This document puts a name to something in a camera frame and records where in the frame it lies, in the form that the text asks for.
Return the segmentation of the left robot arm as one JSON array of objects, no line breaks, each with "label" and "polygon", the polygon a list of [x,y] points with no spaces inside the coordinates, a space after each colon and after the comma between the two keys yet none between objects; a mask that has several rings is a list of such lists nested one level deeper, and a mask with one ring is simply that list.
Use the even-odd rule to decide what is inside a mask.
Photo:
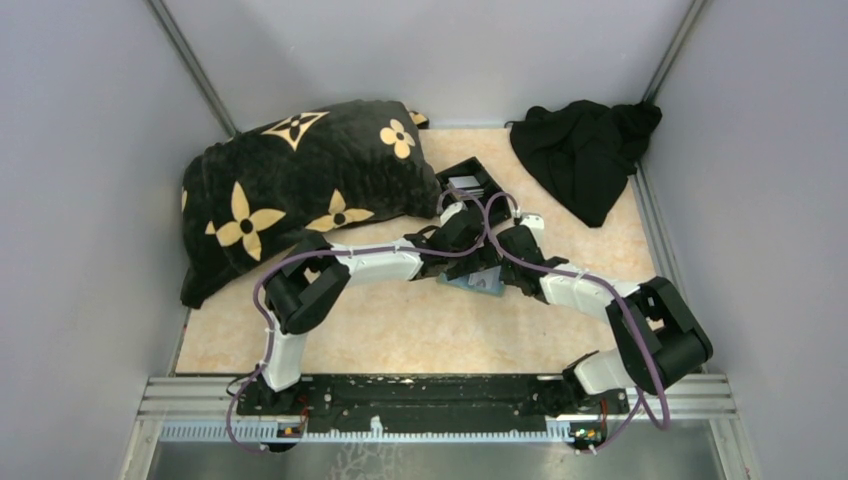
[{"label": "left robot arm", "polygon": [[489,231],[482,205],[470,210],[457,202],[441,214],[438,226],[387,243],[349,246],[330,243],[321,233],[307,235],[253,289],[254,306],[267,324],[258,364],[263,404],[277,414],[297,406],[307,335],[345,289],[438,277],[479,249]]}]

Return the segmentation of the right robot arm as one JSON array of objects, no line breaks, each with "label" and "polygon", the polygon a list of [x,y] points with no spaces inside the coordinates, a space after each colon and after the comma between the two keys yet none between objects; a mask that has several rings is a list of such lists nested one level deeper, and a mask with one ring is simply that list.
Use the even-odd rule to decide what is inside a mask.
[{"label": "right robot arm", "polygon": [[638,387],[657,395],[712,358],[709,337],[670,280],[613,280],[564,258],[547,258],[538,243],[540,225],[525,218],[495,235],[502,282],[607,324],[615,340],[614,348],[586,354],[564,370],[569,408],[588,412],[615,389]]}]

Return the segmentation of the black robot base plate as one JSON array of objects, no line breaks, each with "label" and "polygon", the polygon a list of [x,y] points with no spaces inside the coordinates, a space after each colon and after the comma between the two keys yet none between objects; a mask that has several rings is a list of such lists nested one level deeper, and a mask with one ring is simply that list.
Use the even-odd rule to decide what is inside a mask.
[{"label": "black robot base plate", "polygon": [[280,392],[258,378],[236,407],[243,416],[304,417],[309,433],[366,432],[378,418],[388,434],[535,433],[561,415],[629,410],[623,390],[580,396],[559,374],[305,374]]}]

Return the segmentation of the green leather card holder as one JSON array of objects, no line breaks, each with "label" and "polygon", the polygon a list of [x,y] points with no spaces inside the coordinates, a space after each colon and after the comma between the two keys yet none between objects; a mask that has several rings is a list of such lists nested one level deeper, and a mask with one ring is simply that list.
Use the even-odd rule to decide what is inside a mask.
[{"label": "green leather card holder", "polygon": [[500,278],[501,267],[492,267],[465,276],[448,279],[445,274],[437,278],[437,282],[449,287],[458,288],[467,292],[483,294],[492,297],[502,297],[505,284]]}]

